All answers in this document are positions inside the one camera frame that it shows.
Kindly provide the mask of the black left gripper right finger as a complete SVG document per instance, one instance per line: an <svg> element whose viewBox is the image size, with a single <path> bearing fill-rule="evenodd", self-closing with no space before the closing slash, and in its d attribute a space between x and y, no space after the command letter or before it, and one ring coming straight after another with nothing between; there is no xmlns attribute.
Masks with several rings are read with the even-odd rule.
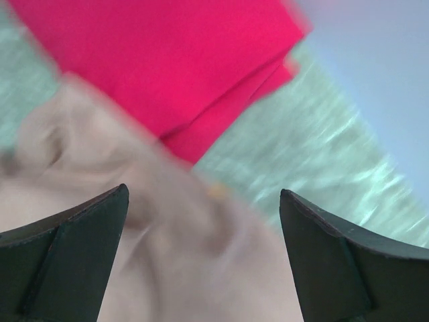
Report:
<svg viewBox="0 0 429 322"><path fill-rule="evenodd" d="M305 321L428 321L428 249L369 231L286 189L280 219Z"/></svg>

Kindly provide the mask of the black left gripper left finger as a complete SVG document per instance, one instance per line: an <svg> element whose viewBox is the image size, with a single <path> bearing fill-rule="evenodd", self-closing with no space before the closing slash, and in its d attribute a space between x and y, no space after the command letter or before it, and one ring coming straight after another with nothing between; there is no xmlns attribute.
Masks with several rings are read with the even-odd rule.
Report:
<svg viewBox="0 0 429 322"><path fill-rule="evenodd" d="M96 321L129 206L119 186L1 233L2 321Z"/></svg>

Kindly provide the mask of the pink t shirt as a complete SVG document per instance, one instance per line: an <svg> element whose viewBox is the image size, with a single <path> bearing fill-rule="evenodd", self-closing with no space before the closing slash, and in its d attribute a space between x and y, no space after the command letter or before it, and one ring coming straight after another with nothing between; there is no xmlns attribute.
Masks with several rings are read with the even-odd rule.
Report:
<svg viewBox="0 0 429 322"><path fill-rule="evenodd" d="M283 239L192 173L114 102L67 76L1 154L1 228L120 184L129 210L100 321L301 321Z"/></svg>

